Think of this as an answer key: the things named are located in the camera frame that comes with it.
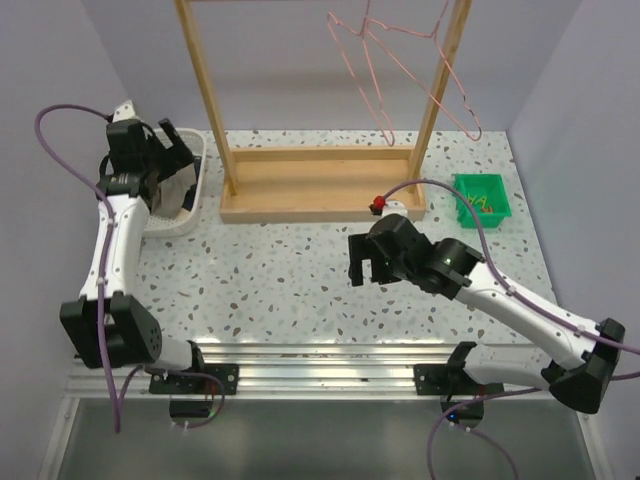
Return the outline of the pink wire hanger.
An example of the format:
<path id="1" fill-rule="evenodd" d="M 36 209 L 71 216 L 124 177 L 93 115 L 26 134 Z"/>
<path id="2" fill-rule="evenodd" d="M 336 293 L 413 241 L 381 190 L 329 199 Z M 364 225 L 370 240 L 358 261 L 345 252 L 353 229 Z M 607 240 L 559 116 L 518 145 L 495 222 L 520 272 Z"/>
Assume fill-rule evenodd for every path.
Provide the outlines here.
<path id="1" fill-rule="evenodd" d="M 470 9 L 469 1 L 444 1 L 431 19 L 431 26 L 426 31 L 419 31 L 380 20 L 372 13 L 371 3 L 367 44 L 395 138 L 396 131 L 384 92 L 398 80 L 410 81 L 422 90 L 426 96 L 426 122 L 436 121 L 439 114 L 444 114 L 469 140 L 477 142 L 482 138 L 479 118 L 454 70 L 455 56 Z M 346 71 L 379 131 L 364 99 L 367 96 L 370 105 L 378 110 L 378 101 L 358 36 L 363 15 L 364 11 L 359 23 L 353 26 L 333 12 L 328 12 L 326 25 Z"/>

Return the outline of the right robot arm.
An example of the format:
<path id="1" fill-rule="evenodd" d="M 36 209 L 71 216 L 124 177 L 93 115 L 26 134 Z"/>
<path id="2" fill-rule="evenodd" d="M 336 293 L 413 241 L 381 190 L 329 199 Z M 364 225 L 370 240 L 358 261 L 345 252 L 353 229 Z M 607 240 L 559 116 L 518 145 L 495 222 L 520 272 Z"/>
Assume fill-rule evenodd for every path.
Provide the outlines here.
<path id="1" fill-rule="evenodd" d="M 432 382 L 461 393 L 488 384 L 519 385 L 547 391 L 581 413 L 599 411 L 626 333 L 618 321 L 567 311 L 512 281 L 471 246 L 455 238 L 432 242 L 396 213 L 349 236 L 348 255 L 353 286 L 363 284 L 362 264 L 370 261 L 372 282 L 407 281 L 487 314 L 534 345 L 525 355 L 511 347 L 462 342 Z"/>

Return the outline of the navy blue underwear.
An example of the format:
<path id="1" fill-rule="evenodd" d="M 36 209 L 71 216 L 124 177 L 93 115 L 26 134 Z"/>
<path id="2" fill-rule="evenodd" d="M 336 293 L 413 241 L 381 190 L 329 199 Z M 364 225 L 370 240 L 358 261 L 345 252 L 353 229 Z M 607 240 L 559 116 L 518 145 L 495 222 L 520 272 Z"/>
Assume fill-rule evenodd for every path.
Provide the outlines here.
<path id="1" fill-rule="evenodd" d="M 194 157 L 195 183 L 186 192 L 184 201 L 182 204 L 182 208 L 186 211 L 192 211 L 194 209 L 197 185 L 200 179 L 201 163 L 202 163 L 202 157 L 195 156 Z"/>

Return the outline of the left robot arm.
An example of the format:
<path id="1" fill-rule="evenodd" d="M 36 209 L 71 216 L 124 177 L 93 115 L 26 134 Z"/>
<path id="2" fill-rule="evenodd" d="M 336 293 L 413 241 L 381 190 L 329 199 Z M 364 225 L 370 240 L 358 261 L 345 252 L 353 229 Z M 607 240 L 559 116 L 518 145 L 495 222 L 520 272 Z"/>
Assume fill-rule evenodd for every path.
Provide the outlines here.
<path id="1" fill-rule="evenodd" d="M 92 263 L 78 299 L 61 305 L 60 321 L 87 368 L 170 371 L 175 384 L 193 393 L 208 379 L 198 347 L 166 337 L 134 294 L 150 218 L 173 219 L 199 199 L 201 156 L 169 119 L 158 125 L 136 117 L 108 122 L 109 150 L 93 185 L 99 227 Z"/>

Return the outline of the grey beige underwear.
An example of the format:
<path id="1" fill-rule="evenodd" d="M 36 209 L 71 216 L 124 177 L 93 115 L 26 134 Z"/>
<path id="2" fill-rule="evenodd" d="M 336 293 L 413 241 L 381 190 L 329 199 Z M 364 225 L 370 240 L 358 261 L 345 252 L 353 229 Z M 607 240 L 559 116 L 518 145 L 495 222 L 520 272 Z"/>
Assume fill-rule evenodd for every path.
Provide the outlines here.
<path id="1" fill-rule="evenodd" d="M 175 218 L 191 188 L 197 184 L 195 166 L 188 165 L 158 184 L 153 197 L 151 214 L 162 218 Z"/>

